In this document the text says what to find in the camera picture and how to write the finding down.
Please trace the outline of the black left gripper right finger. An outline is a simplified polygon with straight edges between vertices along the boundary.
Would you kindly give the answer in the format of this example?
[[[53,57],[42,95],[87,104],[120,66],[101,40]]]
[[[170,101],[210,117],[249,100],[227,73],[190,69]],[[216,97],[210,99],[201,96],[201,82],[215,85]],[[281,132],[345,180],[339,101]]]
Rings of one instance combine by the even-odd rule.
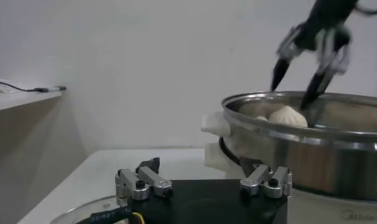
[[[263,194],[268,198],[289,197],[292,189],[292,172],[279,166],[272,170],[258,159],[240,158],[239,165],[245,175],[239,184],[249,197]]]

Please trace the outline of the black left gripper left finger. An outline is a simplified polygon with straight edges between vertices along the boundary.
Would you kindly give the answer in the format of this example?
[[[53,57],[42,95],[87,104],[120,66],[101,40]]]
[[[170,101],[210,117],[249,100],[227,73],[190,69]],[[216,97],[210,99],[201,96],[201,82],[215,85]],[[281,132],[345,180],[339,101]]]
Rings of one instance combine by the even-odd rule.
[[[159,198],[173,196],[172,181],[159,176],[160,158],[142,161],[132,172],[119,169],[115,175],[116,202],[126,206],[129,200],[144,201],[152,195]]]

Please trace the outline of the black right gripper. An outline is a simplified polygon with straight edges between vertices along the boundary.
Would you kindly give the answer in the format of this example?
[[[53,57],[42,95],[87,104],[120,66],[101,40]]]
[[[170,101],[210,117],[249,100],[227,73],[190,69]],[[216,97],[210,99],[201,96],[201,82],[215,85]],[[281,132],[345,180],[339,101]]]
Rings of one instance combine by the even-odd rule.
[[[305,49],[314,51],[317,48],[319,66],[305,91],[301,110],[311,106],[326,91],[335,75],[346,73],[350,62],[350,32],[346,27],[336,26],[347,20],[357,2],[358,0],[315,1],[307,20],[292,27],[278,46],[271,91],[278,88],[291,61]]]

